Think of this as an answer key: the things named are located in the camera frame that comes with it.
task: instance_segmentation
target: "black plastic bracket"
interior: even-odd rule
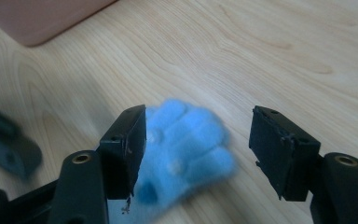
[[[0,166],[25,179],[41,161],[37,144],[24,136],[17,124],[0,114]]]
[[[304,202],[310,190],[315,223],[358,223],[358,159],[342,153],[323,158],[320,146],[278,111],[255,107],[249,148],[279,198]]]
[[[57,181],[10,202],[0,190],[0,224],[108,223],[106,200],[133,194],[145,140],[145,106],[125,110],[96,151],[64,160]]]

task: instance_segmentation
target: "bolt hole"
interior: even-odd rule
[[[91,160],[90,154],[84,153],[84,154],[80,154],[80,155],[77,155],[76,157],[74,157],[72,159],[72,162],[74,164],[81,164],[81,163],[87,162],[89,160]]]
[[[112,141],[115,142],[115,143],[119,143],[121,141],[121,137],[119,136],[113,136],[112,137]]]
[[[352,158],[349,158],[347,156],[336,156],[336,161],[338,161],[341,164],[347,165],[347,166],[357,166],[358,163]]]
[[[83,217],[73,217],[71,218],[66,224],[83,224],[84,218]]]

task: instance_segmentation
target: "blue plush toy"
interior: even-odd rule
[[[194,189],[229,176],[228,132],[211,111],[168,100],[146,109],[147,143],[131,200],[109,201],[112,223],[149,223]]]

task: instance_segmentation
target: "wood grain surface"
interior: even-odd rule
[[[58,177],[133,105],[179,98],[212,109],[238,162],[159,223],[312,223],[279,201],[248,148],[255,105],[358,158],[358,1],[120,0],[34,48],[0,30],[0,111],[43,151],[29,182],[0,169],[10,199]]]

